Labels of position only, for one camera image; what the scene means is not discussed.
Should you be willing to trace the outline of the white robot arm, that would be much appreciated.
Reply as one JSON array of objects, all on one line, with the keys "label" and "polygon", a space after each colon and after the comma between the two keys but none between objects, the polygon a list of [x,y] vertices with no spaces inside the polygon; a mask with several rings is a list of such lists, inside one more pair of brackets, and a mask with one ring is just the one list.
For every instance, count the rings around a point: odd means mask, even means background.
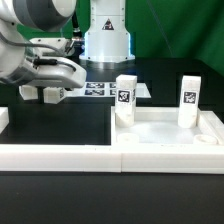
[{"label": "white robot arm", "polygon": [[[0,0],[0,83],[16,86],[81,88],[86,71],[54,46],[26,40],[23,25],[54,33],[75,14],[77,0]],[[125,27],[126,0],[90,0],[90,27],[83,63],[116,66],[135,59]],[[55,51],[45,56],[43,48]]]}]

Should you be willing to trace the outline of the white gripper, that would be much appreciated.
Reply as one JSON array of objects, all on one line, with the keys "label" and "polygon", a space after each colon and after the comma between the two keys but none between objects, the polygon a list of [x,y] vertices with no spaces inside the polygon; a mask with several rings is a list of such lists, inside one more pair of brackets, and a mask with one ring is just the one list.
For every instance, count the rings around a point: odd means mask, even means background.
[{"label": "white gripper", "polygon": [[77,63],[64,57],[42,57],[32,61],[36,71],[28,82],[31,86],[82,88],[87,72]]}]

